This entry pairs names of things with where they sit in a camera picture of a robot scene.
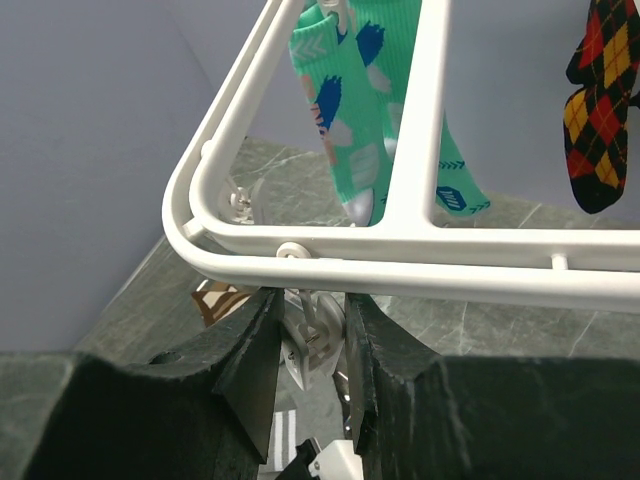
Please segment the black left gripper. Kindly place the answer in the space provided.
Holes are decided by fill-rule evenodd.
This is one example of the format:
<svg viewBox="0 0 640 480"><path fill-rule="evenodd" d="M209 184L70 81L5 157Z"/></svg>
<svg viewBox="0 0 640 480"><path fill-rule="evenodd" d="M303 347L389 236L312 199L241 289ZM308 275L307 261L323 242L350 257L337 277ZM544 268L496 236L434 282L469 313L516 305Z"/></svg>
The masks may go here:
<svg viewBox="0 0 640 480"><path fill-rule="evenodd" d="M306 439L296 446L296 456L276 477L276 480L313 480L309 467L313 464L320 447L315 439Z"/></svg>

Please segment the brown argyle sock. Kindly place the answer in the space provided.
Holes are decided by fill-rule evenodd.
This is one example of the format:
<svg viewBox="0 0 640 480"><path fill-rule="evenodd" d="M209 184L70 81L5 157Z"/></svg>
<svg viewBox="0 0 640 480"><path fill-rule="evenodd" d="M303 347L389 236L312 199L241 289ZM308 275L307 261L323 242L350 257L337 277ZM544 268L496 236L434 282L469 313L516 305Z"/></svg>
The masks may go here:
<svg viewBox="0 0 640 480"><path fill-rule="evenodd" d="M251 295L250 291L228 283L204 280L191 293L191 298L208 328L241 307Z"/></svg>

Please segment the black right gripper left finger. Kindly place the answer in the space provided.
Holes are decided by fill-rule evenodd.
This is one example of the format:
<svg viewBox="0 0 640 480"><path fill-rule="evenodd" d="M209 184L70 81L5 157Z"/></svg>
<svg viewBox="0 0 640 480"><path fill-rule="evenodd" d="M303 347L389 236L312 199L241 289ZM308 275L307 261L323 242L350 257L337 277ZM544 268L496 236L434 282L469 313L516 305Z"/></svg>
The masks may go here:
<svg viewBox="0 0 640 480"><path fill-rule="evenodd" d="M150 361L71 362L29 479L253 479L268 457L284 296L239 309Z"/></svg>

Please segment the grey striped sock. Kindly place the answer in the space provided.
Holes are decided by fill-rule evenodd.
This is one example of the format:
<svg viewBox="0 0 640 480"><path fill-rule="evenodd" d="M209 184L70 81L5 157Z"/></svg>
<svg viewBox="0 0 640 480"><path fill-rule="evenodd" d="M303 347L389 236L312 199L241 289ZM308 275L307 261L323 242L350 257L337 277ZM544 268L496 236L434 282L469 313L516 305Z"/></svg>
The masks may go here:
<svg viewBox="0 0 640 480"><path fill-rule="evenodd" d="M283 471L296 457L297 410L275 412L271 428L267 463L261 465L261 474Z"/></svg>

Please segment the white clip sock hanger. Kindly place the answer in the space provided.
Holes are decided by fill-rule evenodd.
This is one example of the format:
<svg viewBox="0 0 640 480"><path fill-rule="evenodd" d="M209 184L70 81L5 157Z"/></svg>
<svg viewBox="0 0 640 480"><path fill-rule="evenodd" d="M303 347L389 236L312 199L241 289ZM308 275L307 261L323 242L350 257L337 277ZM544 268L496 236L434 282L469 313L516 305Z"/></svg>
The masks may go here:
<svg viewBox="0 0 640 480"><path fill-rule="evenodd" d="M237 225L218 199L302 11L268 1L176 165L162 202L173 249L229 283L598 311L639 309L632 230L463 229L432 222L451 5L420 14L384 218L371 227Z"/></svg>

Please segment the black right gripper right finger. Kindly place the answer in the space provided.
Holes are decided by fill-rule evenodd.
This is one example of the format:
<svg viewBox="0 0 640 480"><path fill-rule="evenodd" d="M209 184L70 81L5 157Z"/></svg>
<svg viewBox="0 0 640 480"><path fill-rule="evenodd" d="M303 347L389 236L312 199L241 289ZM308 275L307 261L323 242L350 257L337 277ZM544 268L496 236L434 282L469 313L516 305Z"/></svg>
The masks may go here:
<svg viewBox="0 0 640 480"><path fill-rule="evenodd" d="M368 479L635 479L639 364L439 354L345 298L355 453Z"/></svg>

